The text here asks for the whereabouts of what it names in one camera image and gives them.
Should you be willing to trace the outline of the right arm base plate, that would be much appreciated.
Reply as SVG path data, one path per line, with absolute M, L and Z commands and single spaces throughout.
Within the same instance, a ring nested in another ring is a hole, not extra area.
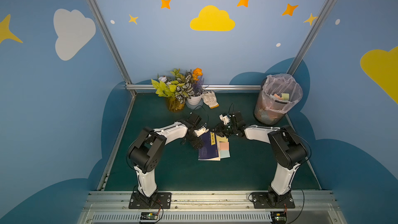
M 254 205 L 255 209 L 295 208 L 295 203 L 293 201 L 292 194 L 290 191 L 288 191 L 284 195 L 278 195 L 273 191 L 252 192 L 248 196 L 248 200 Z

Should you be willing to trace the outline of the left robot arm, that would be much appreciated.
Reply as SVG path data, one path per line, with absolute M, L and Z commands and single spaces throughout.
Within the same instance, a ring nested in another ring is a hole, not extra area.
M 129 209 L 153 209 L 160 206 L 169 209 L 172 194 L 159 192 L 155 182 L 155 168 L 159 164 L 167 144 L 186 139 L 198 150 L 204 146 L 202 135 L 209 132 L 207 124 L 200 125 L 201 117 L 191 113 L 187 119 L 180 119 L 163 128 L 145 127 L 126 153 L 127 164 L 137 176 L 137 189 L 133 191 Z

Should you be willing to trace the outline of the yellow sticky note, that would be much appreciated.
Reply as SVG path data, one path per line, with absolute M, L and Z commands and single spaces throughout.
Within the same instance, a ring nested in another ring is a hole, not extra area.
M 228 143 L 229 142 L 229 139 L 227 137 L 220 137 L 218 135 L 216 135 L 216 140 L 219 143 Z

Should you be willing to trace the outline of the pink sticky note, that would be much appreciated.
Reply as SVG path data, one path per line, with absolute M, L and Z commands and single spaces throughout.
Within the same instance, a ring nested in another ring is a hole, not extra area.
M 221 151 L 223 151 L 223 150 L 228 151 L 230 149 L 230 143 L 229 142 L 220 142 L 219 148 Z

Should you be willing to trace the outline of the dark blue book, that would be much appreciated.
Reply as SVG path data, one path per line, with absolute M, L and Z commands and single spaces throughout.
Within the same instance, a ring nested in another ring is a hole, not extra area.
M 219 144 L 216 135 L 212 132 L 207 132 L 201 135 L 204 145 L 199 149 L 199 161 L 220 161 Z

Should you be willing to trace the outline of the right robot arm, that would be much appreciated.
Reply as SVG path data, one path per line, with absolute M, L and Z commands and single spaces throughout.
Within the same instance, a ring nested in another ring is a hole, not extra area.
M 298 168 L 309 158 L 309 147 L 290 125 L 264 127 L 246 125 L 240 112 L 220 115 L 220 122 L 212 128 L 220 137 L 240 136 L 271 145 L 277 168 L 266 193 L 253 193 L 255 208 L 295 208 L 291 184 Z

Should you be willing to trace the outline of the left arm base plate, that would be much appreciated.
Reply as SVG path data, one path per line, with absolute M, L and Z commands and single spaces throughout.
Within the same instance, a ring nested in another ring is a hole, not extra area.
M 132 193 L 129 201 L 129 209 L 170 209 L 172 202 L 171 192 L 155 192 L 151 197 L 146 197 L 139 191 Z

